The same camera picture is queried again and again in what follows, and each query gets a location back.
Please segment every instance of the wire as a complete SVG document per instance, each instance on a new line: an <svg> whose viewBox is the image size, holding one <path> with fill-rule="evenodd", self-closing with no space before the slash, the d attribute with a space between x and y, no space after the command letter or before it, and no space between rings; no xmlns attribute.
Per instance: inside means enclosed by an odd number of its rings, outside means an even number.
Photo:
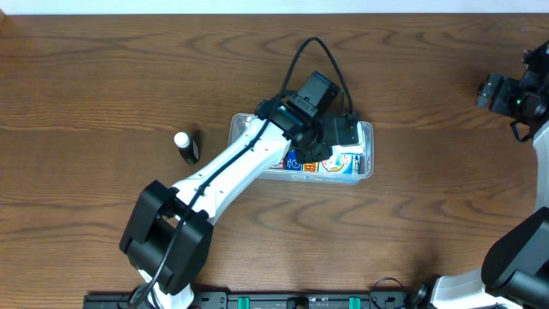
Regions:
<svg viewBox="0 0 549 309"><path fill-rule="evenodd" d="M370 301L377 309L382 309L382 308L377 305L376 297L374 297L374 295L373 295L374 294L374 288L376 288L377 284L382 283L382 282L386 282L386 281L394 281L394 282L400 284L401 288L404 288L402 283L400 283L398 280L396 280L393 277L384 277L384 278L381 278L381 279L377 280L377 282L374 283L373 287L371 287L371 290L370 290ZM403 306L397 307L396 309L404 309L405 307L406 307L406 305L403 305Z"/></svg>
<svg viewBox="0 0 549 309"><path fill-rule="evenodd" d="M348 101L348 104L349 104L349 113L353 113L353 101L351 100L351 94L349 93L349 89L347 89L347 84L345 83L345 80L343 79L343 75L341 74L340 68L337 65L337 62L335 61L334 56L332 56L331 52L329 52L328 47L326 46L326 44L324 44L324 42L320 38L310 37L305 42L303 42L303 44L301 44L299 49L296 51L295 56L293 56L293 60L292 60L292 63L290 64L290 68L288 69L288 72L286 73L286 77L284 78L284 82L282 83L281 90L273 98L273 100L275 100L276 102L275 102L275 104L273 104L273 107L272 107L270 113L266 117L265 122L263 123L263 126L257 132L256 136L244 148L242 148L242 150L240 150L238 153L236 153L231 159L229 159L227 162L225 162L225 164L223 164L215 172L213 172L196 189L196 193L192 197L192 199L190 200L189 205L188 205L187 209L185 210L185 213L181 216L181 218L179 218L178 225L175 228L175 233L174 233L172 239L170 240L170 243L168 244L168 247L166 248L166 252L164 253L164 256L160 260L158 269L156 270L156 274L154 274L153 278L148 283L147 288L145 289L145 292L141 295L141 297L139 297L139 299L134 301L133 303L128 303L128 306L129 306L128 308L129 309L136 309L148 297L148 295L151 293L151 291L153 291L154 284L156 284L156 282L160 278L160 274L161 274L162 270L164 269L164 266L166 266L166 260L167 260L168 256L170 255L170 252L172 251L173 246L175 245L176 238L180 234L181 228L183 228L184 222L189 217L190 210L195 205L196 200L198 200L198 198L200 196L204 195L204 191L206 190L206 188L212 183L212 181L214 181L214 179L217 176L219 176L221 173L223 173L223 171L225 171L232 163L234 163L236 160L238 160L248 150L252 149L256 145L256 142L259 141L259 139L261 138L263 132L265 132L265 130L267 129L268 124L270 124L270 121L271 121L271 118L273 117L273 114L275 113L276 109L280 105L280 100L282 98L284 98L285 94L287 93L286 87L287 87L288 83L290 82L290 77L292 77L293 68L295 67L295 64L298 62L298 59L299 59L299 56L301 55L301 52L313 40L318 42L318 44L320 44L320 46L324 49L324 51L328 55L329 60L331 61L332 65L334 65L335 73L339 77L340 83L343 87L343 90L345 91L345 95L347 96L347 101Z"/></svg>

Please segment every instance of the plastic container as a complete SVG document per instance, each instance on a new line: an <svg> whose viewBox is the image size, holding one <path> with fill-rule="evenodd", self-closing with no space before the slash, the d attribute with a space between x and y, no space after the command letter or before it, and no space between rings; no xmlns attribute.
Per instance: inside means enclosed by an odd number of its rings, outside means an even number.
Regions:
<svg viewBox="0 0 549 309"><path fill-rule="evenodd" d="M246 130L250 121L256 116L240 113L234 115L231 121L231 130L229 132L229 145L236 141ZM279 168L270 168L263 172L258 178L303 181L315 183L349 184L356 185L360 180L367 179L374 171L374 135L370 123L359 121L359 143L347 146L334 146L334 155L354 154L359 156L359 173L319 173L306 171L292 171Z"/></svg>

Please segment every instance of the transparent box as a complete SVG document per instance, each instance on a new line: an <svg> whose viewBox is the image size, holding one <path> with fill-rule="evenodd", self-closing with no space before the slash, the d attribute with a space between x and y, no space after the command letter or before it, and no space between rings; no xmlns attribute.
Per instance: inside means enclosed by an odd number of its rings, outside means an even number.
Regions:
<svg viewBox="0 0 549 309"><path fill-rule="evenodd" d="M252 114L240 113L234 115L231 121L231 130L229 132L229 145L236 141L246 130L252 119L256 116ZM263 172L259 179L274 179L302 182L322 182L332 184L356 185L360 180L367 179L374 171L374 135L373 127L370 123L359 121L359 143L347 146L334 146L335 158L337 155L351 155L353 158L359 158L359 167L357 173L320 173L286 170L289 167L287 158L281 162L284 169L273 167Z"/></svg>

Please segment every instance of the white bottle cap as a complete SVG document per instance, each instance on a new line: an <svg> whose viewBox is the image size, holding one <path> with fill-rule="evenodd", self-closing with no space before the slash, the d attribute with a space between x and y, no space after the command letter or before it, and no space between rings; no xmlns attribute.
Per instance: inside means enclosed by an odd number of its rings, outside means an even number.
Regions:
<svg viewBox="0 0 549 309"><path fill-rule="evenodd" d="M173 137L173 141L179 148L187 148L190 144L190 138L185 132L179 132Z"/></svg>

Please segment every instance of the wooden surface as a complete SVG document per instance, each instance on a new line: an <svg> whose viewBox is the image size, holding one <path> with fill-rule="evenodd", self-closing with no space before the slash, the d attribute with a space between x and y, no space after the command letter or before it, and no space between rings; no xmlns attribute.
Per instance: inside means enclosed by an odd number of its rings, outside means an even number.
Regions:
<svg viewBox="0 0 549 309"><path fill-rule="evenodd" d="M142 281L118 250L139 192L198 167L172 137L278 91L316 34L339 61L375 168L356 186L256 180L215 227L197 281L233 290L359 290L481 266L534 207L536 157L474 107L520 77L547 15L10 16L0 32L0 306L77 308ZM327 58L311 46L291 87Z"/></svg>

